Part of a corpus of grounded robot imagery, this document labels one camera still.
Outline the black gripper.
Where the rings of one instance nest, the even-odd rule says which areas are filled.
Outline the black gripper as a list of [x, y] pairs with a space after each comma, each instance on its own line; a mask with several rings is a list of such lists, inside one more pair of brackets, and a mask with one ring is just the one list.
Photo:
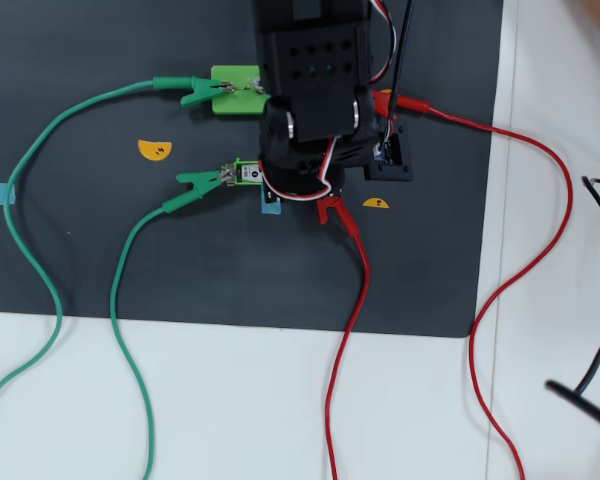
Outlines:
[[345, 182], [344, 170], [335, 167], [321, 181], [317, 172], [301, 174], [282, 169], [270, 162], [258, 162], [263, 182], [277, 197], [295, 202], [311, 202], [329, 195], [339, 195]]

